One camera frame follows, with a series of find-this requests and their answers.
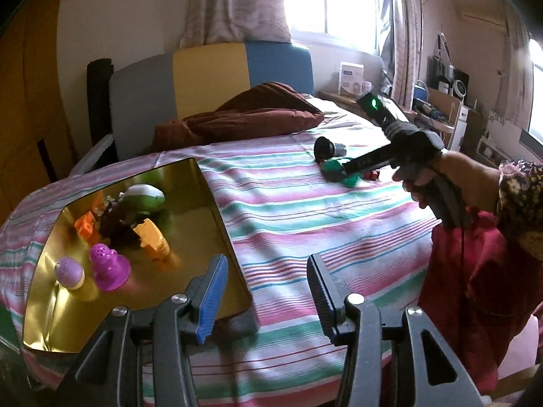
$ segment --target bedsheet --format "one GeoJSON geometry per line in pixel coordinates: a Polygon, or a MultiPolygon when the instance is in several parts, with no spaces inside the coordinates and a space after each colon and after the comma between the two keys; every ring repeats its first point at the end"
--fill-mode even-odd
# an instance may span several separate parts
{"type": "MultiPolygon", "coordinates": [[[[421,210],[390,167],[376,182],[348,189],[327,183],[313,159],[318,136],[359,156],[387,143],[370,122],[313,99],[326,112],[315,129],[275,138],[212,144],[127,160],[60,180],[25,198],[0,233],[1,303],[21,344],[26,295],[40,251],[56,217],[71,201],[132,176],[195,157],[218,203],[261,328],[228,348],[191,350],[200,405],[317,406],[335,398],[344,348],[322,334],[305,278],[306,260],[320,253],[332,274],[378,306],[416,301],[431,252],[436,220],[421,210]]],[[[21,349],[28,372],[56,387],[71,359],[21,349]]],[[[383,344],[383,356],[390,353],[383,344]]],[[[144,393],[153,404],[151,368],[144,393]]]]}

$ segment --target sleeve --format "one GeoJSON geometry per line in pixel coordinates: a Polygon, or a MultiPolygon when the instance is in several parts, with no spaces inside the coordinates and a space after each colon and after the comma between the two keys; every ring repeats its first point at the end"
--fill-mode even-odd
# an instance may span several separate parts
{"type": "Polygon", "coordinates": [[[502,232],[543,261],[543,164],[500,165],[498,218],[502,232]]]}

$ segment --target person's hand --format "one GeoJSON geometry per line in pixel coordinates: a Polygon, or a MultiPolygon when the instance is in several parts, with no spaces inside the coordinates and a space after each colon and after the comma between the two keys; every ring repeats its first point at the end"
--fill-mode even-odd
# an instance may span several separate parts
{"type": "MultiPolygon", "coordinates": [[[[460,187],[466,205],[491,213],[496,212],[500,172],[495,168],[485,167],[456,151],[439,153],[432,162],[431,169],[423,169],[414,182],[404,180],[404,190],[411,193],[411,197],[419,203],[419,207],[427,207],[428,202],[422,194],[416,192],[416,187],[431,182],[435,172],[447,176],[453,184],[460,187]]],[[[402,181],[401,172],[395,172],[392,180],[402,181]]]]}

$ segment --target screw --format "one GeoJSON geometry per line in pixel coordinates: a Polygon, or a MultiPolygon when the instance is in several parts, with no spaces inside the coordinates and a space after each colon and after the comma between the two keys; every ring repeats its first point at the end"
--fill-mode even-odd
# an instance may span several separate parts
{"type": "Polygon", "coordinates": [[[418,307],[415,306],[413,308],[408,308],[407,313],[409,315],[412,315],[413,317],[418,317],[418,316],[421,316],[423,314],[423,310],[421,308],[418,308],[418,307]]]}
{"type": "Polygon", "coordinates": [[[114,317],[124,317],[128,312],[128,309],[126,306],[117,306],[112,309],[111,315],[114,317]]]}
{"type": "Polygon", "coordinates": [[[184,293],[176,293],[172,295],[172,302],[175,304],[183,304],[186,303],[188,300],[188,297],[184,293]]]}
{"type": "Polygon", "coordinates": [[[364,303],[364,297],[359,293],[350,293],[347,295],[347,301],[351,304],[362,304],[364,303]]]}

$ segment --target orange toy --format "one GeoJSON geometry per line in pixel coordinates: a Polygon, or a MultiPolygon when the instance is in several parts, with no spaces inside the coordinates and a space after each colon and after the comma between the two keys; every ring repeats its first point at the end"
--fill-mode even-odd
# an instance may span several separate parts
{"type": "Polygon", "coordinates": [[[94,215],[89,211],[75,221],[74,227],[83,240],[89,245],[95,245],[100,240],[100,235],[94,227],[94,215]]]}
{"type": "Polygon", "coordinates": [[[134,232],[139,235],[141,247],[152,261],[166,264],[169,261],[169,244],[156,227],[156,225],[146,218],[142,224],[134,228],[134,232]]]}

